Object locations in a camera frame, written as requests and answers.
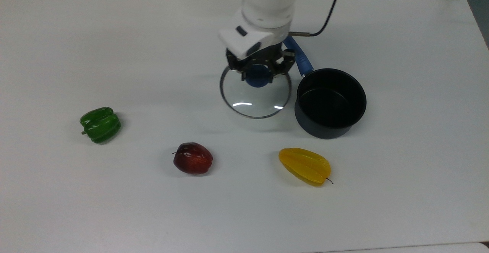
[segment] table surface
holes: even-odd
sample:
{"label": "table surface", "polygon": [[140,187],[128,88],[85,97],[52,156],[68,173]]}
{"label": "table surface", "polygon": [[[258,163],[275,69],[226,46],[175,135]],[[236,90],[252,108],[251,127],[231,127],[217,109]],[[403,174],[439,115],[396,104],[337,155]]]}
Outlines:
{"label": "table surface", "polygon": [[[314,32],[332,0],[298,0]],[[293,105],[269,119],[220,98],[217,32],[241,0],[0,0],[1,252],[300,253],[489,240],[489,52],[466,0],[338,0],[317,67],[362,84],[367,111],[334,140]],[[291,70],[293,89],[300,82]],[[110,106],[95,145],[78,119]],[[173,166],[180,143],[214,155]],[[330,161],[310,187],[278,161]]]}

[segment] apple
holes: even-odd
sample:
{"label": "apple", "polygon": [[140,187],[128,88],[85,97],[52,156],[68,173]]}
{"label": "apple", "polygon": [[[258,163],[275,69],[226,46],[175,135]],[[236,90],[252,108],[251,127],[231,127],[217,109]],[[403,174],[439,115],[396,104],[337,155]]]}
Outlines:
{"label": "apple", "polygon": [[199,143],[182,143],[174,154],[173,164],[187,174],[207,173],[212,165],[212,154]]}

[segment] blue handle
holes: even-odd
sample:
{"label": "blue handle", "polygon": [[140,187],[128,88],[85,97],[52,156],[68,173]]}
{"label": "blue handle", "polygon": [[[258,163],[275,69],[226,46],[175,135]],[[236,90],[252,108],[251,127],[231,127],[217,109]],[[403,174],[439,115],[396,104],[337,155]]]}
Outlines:
{"label": "blue handle", "polygon": [[302,77],[313,71],[313,65],[311,65],[306,54],[304,54],[304,51],[302,51],[301,47],[295,42],[292,36],[288,36],[283,41],[283,44],[285,44],[288,49],[295,50],[295,62],[297,63],[297,67],[299,68]]}

